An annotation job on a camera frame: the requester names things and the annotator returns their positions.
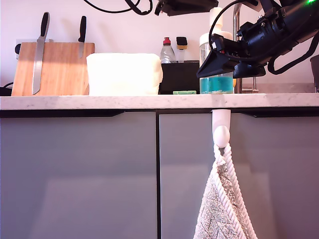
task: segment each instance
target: kitchen knife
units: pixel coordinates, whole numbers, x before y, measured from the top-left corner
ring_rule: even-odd
[[[79,57],[82,58],[84,51],[84,41],[86,34],[86,16],[82,16],[80,25],[80,38],[79,38]]]
[[[45,12],[42,18],[42,23],[41,23],[41,35],[36,41],[35,59],[34,59],[34,66],[33,66],[33,78],[32,78],[32,94],[33,95],[38,93],[40,90],[44,43],[45,43],[46,35],[48,33],[49,24],[50,24],[50,14],[48,12]]]

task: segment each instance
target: white hook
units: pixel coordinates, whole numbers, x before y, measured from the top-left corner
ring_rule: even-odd
[[[214,143],[219,148],[224,148],[230,139],[230,115],[231,111],[226,109],[213,110],[212,114],[212,133]]]

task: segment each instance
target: dish soap bottle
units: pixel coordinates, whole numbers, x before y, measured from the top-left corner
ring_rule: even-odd
[[[221,12],[221,7],[215,7],[209,12],[209,26],[211,26],[217,15]],[[213,34],[219,34],[226,39],[232,40],[233,35],[230,32],[222,31],[223,27],[223,15],[218,19],[214,29]],[[210,52],[209,46],[209,32],[203,34],[199,39],[199,49],[200,49],[200,65],[203,64]],[[199,91],[201,94],[229,94],[234,93],[233,87],[233,73],[225,73],[221,75],[216,75],[212,77],[205,77],[199,79]]]
[[[171,47],[169,37],[165,37],[163,41],[163,48],[160,52],[160,60],[162,63],[176,63],[175,54]]]

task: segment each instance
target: countertop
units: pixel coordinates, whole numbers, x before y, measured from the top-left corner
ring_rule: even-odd
[[[319,107],[319,94],[0,97],[1,111]]]

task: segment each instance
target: faucet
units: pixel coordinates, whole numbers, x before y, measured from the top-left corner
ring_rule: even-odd
[[[240,24],[239,24],[239,16],[240,16],[240,8],[242,3],[238,3],[234,7],[234,14],[233,14],[233,40],[238,41],[239,37],[237,36],[237,32],[239,31]],[[234,88],[234,92],[236,94],[242,93],[258,93],[257,90],[257,80],[256,77],[253,78],[253,88],[244,88],[243,89],[243,79],[238,78],[236,79],[236,86]]]

